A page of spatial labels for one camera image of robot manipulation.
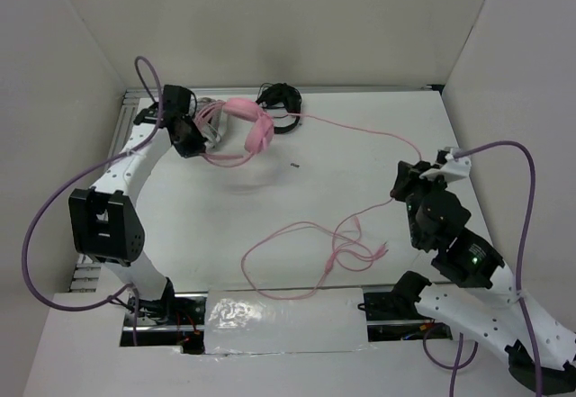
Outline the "pink headphones with cable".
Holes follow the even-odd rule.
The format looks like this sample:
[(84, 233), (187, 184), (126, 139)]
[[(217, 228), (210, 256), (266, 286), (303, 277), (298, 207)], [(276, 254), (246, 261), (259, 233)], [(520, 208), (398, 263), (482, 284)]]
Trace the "pink headphones with cable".
[[(248, 133), (245, 142), (244, 150), (247, 152), (246, 155), (218, 155), (204, 151), (201, 157), (209, 164), (222, 167), (222, 168), (233, 168), (240, 167), (246, 164), (250, 159), (256, 155), (266, 151), (274, 136), (274, 118), (258, 105), (254, 101), (250, 101), (247, 98), (233, 97), (227, 101), (217, 100), (213, 103), (209, 103), (204, 108), (200, 110), (193, 118), (193, 124), (198, 127), (198, 129), (203, 129), (203, 127), (210, 124), (210, 121), (216, 116), (217, 113), (226, 113), (229, 116), (238, 118), (240, 120), (251, 122), (252, 128)], [(358, 217), (365, 212), (369, 212), (373, 209), (381, 208), (390, 203), (386, 201), (384, 203), (378, 203), (368, 208), (363, 209), (360, 212), (355, 212), (350, 216), (346, 217), (344, 221), (351, 221), (355, 225), (357, 231), (357, 237), (354, 239), (343, 235), (339, 232), (339, 229), (328, 230), (317, 223), (311, 221), (297, 221), (295, 223), (289, 224), (280, 230), (273, 232), (268, 237), (257, 242), (252, 248), (247, 252), (252, 253), (257, 248), (264, 245), (266, 242), (286, 234), (289, 230), (301, 230), (301, 229), (315, 229), (321, 230), (324, 233), (331, 236), (331, 253), (325, 262), (325, 266), (319, 281), (307, 292), (300, 295), (288, 296), (286, 299), (288, 301), (298, 301), (307, 298), (311, 298), (321, 289), (322, 285), (328, 279), (329, 275), (334, 269), (334, 265), (340, 263), (339, 256), (341, 254), (349, 254), (352, 257), (365, 263), (363, 270), (367, 270), (374, 265), (378, 260), (382, 259), (388, 252), (388, 247), (383, 243), (378, 249), (372, 251), (366, 245), (361, 242), (363, 237), (362, 227)]]

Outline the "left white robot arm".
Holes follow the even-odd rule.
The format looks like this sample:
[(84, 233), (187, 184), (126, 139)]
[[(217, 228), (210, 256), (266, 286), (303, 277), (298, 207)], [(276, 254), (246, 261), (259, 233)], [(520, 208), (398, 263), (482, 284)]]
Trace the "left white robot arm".
[(191, 90), (164, 86), (158, 101), (136, 115), (121, 157), (90, 188), (76, 189), (68, 198), (76, 250), (135, 287), (130, 306), (158, 324), (174, 319), (178, 303), (171, 281), (144, 252), (146, 234), (136, 203), (153, 168), (170, 149), (182, 158), (205, 152), (206, 139), (191, 113), (195, 102)]

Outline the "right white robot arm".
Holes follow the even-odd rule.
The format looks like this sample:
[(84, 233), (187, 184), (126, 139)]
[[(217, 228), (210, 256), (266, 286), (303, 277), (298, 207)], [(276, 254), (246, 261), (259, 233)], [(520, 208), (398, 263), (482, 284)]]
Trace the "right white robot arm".
[(467, 229), (471, 214), (447, 189), (455, 178), (438, 164), (401, 161), (391, 198), (406, 206), (412, 247), (436, 252), (432, 267), (480, 306), (408, 271), (393, 286), (394, 310), (403, 318), (418, 314), (440, 320), (475, 339), (533, 392), (545, 396), (574, 392), (574, 332), (531, 295), (518, 291), (516, 277), (501, 254)]

